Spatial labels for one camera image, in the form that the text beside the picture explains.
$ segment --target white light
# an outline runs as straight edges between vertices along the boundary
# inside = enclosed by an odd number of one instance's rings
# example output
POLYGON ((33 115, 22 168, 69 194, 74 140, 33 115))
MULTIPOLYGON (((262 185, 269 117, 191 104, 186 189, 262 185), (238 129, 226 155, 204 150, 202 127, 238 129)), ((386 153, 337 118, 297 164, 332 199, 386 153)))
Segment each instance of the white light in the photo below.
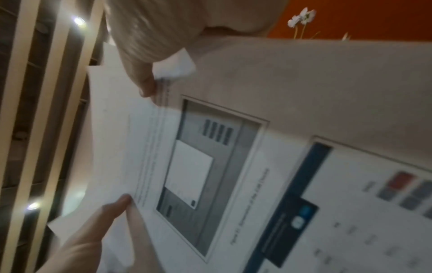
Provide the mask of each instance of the white light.
POLYGON ((73 21, 80 28, 85 28, 86 27, 86 22, 81 17, 76 16, 76 17, 73 18, 73 21))
POLYGON ((37 210, 40 206, 39 202, 33 202, 28 205, 27 210, 37 210))

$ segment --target red wall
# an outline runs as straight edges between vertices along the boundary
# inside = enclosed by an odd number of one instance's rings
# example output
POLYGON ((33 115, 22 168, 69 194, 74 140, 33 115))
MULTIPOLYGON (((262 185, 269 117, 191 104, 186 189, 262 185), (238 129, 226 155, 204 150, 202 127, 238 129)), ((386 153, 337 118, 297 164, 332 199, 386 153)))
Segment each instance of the red wall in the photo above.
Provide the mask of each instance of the red wall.
POLYGON ((432 0, 291 0, 269 37, 291 39, 287 22, 304 7, 317 11, 304 38, 321 31, 316 39, 349 32, 356 40, 432 40, 432 0))

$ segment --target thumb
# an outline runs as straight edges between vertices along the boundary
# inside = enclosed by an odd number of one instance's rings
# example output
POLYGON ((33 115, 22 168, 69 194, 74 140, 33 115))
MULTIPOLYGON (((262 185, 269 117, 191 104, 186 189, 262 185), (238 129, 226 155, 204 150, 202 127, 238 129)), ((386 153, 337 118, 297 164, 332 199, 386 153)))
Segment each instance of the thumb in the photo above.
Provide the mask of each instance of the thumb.
POLYGON ((100 242, 114 220, 126 210, 131 201, 129 194, 123 194, 114 203, 100 207, 73 235, 71 243, 100 242))

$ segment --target ceiling light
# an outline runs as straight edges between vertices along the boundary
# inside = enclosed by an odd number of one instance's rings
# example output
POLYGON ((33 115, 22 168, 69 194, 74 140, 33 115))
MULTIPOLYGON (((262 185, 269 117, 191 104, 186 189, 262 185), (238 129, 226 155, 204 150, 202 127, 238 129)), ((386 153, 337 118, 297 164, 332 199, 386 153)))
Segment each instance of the ceiling light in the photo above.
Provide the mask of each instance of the ceiling light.
POLYGON ((83 18, 81 18, 81 17, 78 17, 78 16, 75 16, 74 18, 73 18, 73 21, 74 21, 74 23, 78 26, 78 27, 80 27, 80 28, 85 28, 86 27, 86 22, 84 21, 84 19, 83 18))
POLYGON ((28 205, 27 210, 37 210, 40 207, 39 202, 33 202, 30 205, 28 205))

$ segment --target red rectangle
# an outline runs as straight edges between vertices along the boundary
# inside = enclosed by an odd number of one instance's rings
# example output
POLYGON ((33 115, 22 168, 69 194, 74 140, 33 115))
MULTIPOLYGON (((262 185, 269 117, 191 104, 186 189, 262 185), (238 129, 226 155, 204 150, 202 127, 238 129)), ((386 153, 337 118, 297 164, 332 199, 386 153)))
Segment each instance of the red rectangle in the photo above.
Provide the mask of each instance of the red rectangle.
POLYGON ((414 179, 414 175, 400 171, 395 174, 390 181, 388 181, 387 186, 394 190, 400 191, 414 179))

